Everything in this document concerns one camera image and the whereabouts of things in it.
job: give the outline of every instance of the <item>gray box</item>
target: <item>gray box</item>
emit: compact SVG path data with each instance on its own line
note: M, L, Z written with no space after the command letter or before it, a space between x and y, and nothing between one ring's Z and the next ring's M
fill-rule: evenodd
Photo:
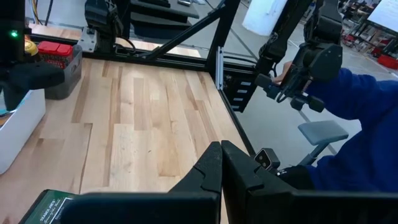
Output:
M63 100L75 89L81 78L81 64L83 51L79 45L73 46L73 60L64 70L65 82L45 89L45 98L50 100Z

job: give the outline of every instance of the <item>gray chair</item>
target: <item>gray chair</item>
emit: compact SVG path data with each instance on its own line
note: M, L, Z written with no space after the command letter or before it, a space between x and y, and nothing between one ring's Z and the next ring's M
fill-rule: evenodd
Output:
M348 138L348 133L335 121L308 122L298 126L301 133L311 145L316 148L299 163L299 165L311 165L319 154L333 142Z

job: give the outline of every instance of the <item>person's hand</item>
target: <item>person's hand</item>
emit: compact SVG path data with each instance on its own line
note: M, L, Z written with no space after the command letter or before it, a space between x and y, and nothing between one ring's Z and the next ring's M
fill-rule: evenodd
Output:
M292 63L293 63L293 61L286 62L284 64L284 70L283 70L282 74L279 75L278 77L274 78L272 82L280 83L285 78L287 71L289 71L290 66L292 66Z

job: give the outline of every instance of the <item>green label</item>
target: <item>green label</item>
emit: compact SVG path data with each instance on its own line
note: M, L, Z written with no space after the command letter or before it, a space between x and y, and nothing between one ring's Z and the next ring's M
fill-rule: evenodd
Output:
M49 190L34 208L26 224L58 224L63 209L76 197L75 194Z

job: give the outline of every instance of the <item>green light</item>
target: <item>green light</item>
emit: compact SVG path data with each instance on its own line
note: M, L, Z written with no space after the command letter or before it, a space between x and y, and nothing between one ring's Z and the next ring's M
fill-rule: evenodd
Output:
M16 30L11 31L11 37L13 38L18 37L18 32Z

